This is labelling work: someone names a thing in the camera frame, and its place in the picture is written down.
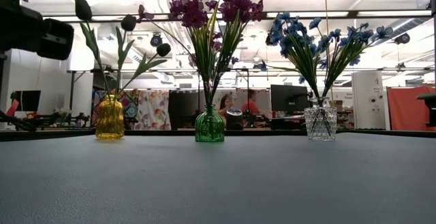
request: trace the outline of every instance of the computer monitor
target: computer monitor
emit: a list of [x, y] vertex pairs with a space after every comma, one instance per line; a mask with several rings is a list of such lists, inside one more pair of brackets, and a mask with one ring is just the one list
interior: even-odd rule
[[273, 111], [288, 114], [304, 111], [309, 107], [307, 88], [304, 86], [271, 85], [271, 107]]
[[20, 103], [17, 111], [37, 112], [40, 104], [41, 91], [15, 91], [14, 98]]

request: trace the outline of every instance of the ceiling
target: ceiling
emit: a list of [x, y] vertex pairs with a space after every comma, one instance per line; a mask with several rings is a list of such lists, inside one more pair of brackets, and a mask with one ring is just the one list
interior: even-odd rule
[[[168, 13], [168, 0], [87, 0], [93, 8], [95, 16], [105, 16], [113, 14], [137, 14], [140, 4], [143, 4], [147, 11], [152, 13]], [[264, 0], [264, 11], [282, 12], [282, 11], [349, 11], [349, 10], [416, 10], [425, 9], [429, 0]], [[43, 16], [74, 16], [74, 0], [29, 0], [23, 5], [31, 9], [40, 11]], [[305, 25], [309, 25], [310, 20], [303, 20]], [[361, 58], [358, 68], [395, 68], [399, 63], [404, 62], [406, 67], [434, 67], [434, 22], [430, 18], [369, 18], [369, 19], [330, 19], [323, 20], [320, 29], [323, 34], [336, 28], [342, 29], [342, 33], [347, 33], [347, 26], [358, 26], [360, 23], [368, 22], [370, 28], [375, 29], [378, 26], [392, 27], [396, 29], [397, 34], [407, 32], [411, 36], [408, 44], [396, 45], [392, 40], [383, 43], [377, 43], [374, 47], [368, 48]], [[252, 68], [255, 62], [254, 57], [259, 57], [275, 66], [292, 67], [290, 62], [281, 57], [279, 47], [266, 46], [264, 41], [266, 33], [272, 24], [271, 20], [255, 22], [247, 26], [244, 33], [244, 41], [241, 42], [235, 55], [240, 58], [241, 63], [235, 67]], [[84, 43], [80, 27], [72, 24], [76, 29], [75, 48], [84, 49]], [[95, 23], [93, 27], [97, 29], [99, 35], [99, 44], [104, 54], [104, 62], [109, 65], [116, 63], [116, 40], [113, 39], [114, 27], [119, 23]], [[179, 22], [163, 22], [159, 25], [175, 36], [179, 37], [185, 44], [189, 45], [186, 38], [186, 31]], [[153, 33], [161, 31], [149, 22], [138, 24], [129, 39], [134, 39], [134, 53], [142, 56], [146, 53], [148, 56], [154, 54], [154, 48], [149, 44]], [[309, 35], [319, 37], [319, 33], [310, 31]], [[172, 45], [172, 52], [167, 56], [168, 62], [159, 68], [170, 69], [188, 69], [187, 55], [183, 49], [176, 44], [171, 38], [162, 33], [163, 41]], [[129, 55], [126, 69], [136, 68], [134, 55]], [[345, 72], [343, 78], [350, 80], [350, 74], [357, 69], [350, 69]], [[430, 71], [384, 71], [386, 82], [395, 80], [393, 85], [398, 83], [404, 85], [406, 80], [422, 79], [423, 75]], [[270, 71], [271, 76], [296, 76], [290, 78], [298, 79], [298, 74], [280, 71]], [[252, 72], [251, 77], [265, 76], [262, 72]]]

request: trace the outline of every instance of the table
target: table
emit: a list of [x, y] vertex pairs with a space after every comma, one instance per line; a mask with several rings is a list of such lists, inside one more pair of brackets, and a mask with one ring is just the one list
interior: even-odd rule
[[0, 142], [0, 223], [436, 223], [436, 141]]

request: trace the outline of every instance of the flower bouquet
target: flower bouquet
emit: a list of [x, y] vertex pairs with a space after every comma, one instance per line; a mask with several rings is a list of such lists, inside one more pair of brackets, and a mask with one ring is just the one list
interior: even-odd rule
[[[239, 42], [243, 40], [243, 31], [247, 23], [250, 20], [261, 20], [263, 1], [253, 3], [251, 0], [171, 0], [170, 5], [171, 18], [181, 20], [182, 25], [187, 28], [195, 54], [171, 33], [155, 25], [182, 45], [202, 77], [206, 109], [196, 120], [196, 141], [222, 142], [224, 123], [213, 107], [213, 97], [229, 63], [235, 61], [232, 55]], [[153, 19], [152, 14], [144, 12], [144, 6], [141, 5], [138, 11], [139, 21]], [[221, 13], [222, 21], [226, 23], [224, 30], [217, 24], [220, 20], [217, 18], [218, 13]]]
[[[328, 35], [322, 35], [318, 24], [321, 18], [315, 18], [309, 24], [309, 30], [317, 29], [320, 34], [318, 45], [314, 36], [307, 34], [307, 28], [291, 18], [289, 13], [278, 14], [269, 33], [269, 45], [280, 45], [281, 55], [295, 65], [294, 69], [275, 67], [300, 74], [300, 83], [306, 81], [315, 97], [311, 100], [313, 108], [305, 109], [307, 134], [313, 140], [333, 140], [336, 133], [336, 108], [327, 108], [327, 92], [334, 81], [348, 65], [356, 65], [360, 54], [375, 41], [392, 34], [392, 27], [378, 27], [377, 34], [367, 30], [369, 24], [348, 27], [347, 37], [341, 38], [341, 30], [336, 29]], [[317, 68], [325, 70], [324, 91], [319, 94], [317, 88]]]
[[[76, 0], [76, 16], [83, 22], [80, 23], [83, 35], [86, 38], [86, 43], [88, 48], [92, 51], [95, 60], [99, 66], [100, 71], [104, 76], [102, 60], [100, 56], [99, 46], [97, 44], [97, 36], [95, 35], [94, 29], [89, 26], [89, 21], [93, 17], [93, 13], [89, 4], [86, 0]], [[127, 53], [134, 44], [134, 40], [131, 40], [126, 47], [126, 35], [128, 31], [133, 31], [136, 26], [136, 17], [132, 15], [126, 15], [121, 22], [121, 27], [124, 30], [124, 34], [121, 34], [119, 27], [116, 27], [116, 38], [118, 41], [118, 70], [116, 71], [116, 88], [114, 95], [111, 94], [108, 83], [104, 78], [104, 86], [106, 94], [108, 94], [99, 105], [99, 118], [97, 122], [97, 129], [95, 131], [95, 136], [99, 139], [120, 139], [124, 136], [124, 115], [123, 115], [123, 105], [117, 99], [119, 94], [137, 78], [140, 74], [146, 72], [150, 68], [166, 62], [166, 60], [152, 61], [157, 55], [164, 57], [171, 51], [171, 46], [169, 44], [161, 44], [157, 47], [157, 54], [147, 60], [146, 54], [142, 57], [141, 62], [130, 81], [124, 85], [120, 90], [120, 77], [121, 68], [123, 67], [124, 61], [127, 57]]]

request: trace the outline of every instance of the clear glass vase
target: clear glass vase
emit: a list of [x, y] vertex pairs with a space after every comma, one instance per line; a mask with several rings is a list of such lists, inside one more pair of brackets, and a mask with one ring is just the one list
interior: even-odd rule
[[224, 120], [215, 110], [215, 105], [205, 105], [205, 110], [196, 119], [197, 142], [223, 142]]
[[98, 121], [95, 137], [103, 140], [117, 140], [124, 136], [123, 104], [108, 96], [98, 106]]
[[310, 140], [336, 138], [337, 109], [327, 108], [328, 97], [312, 98], [312, 108], [305, 109], [307, 136]]

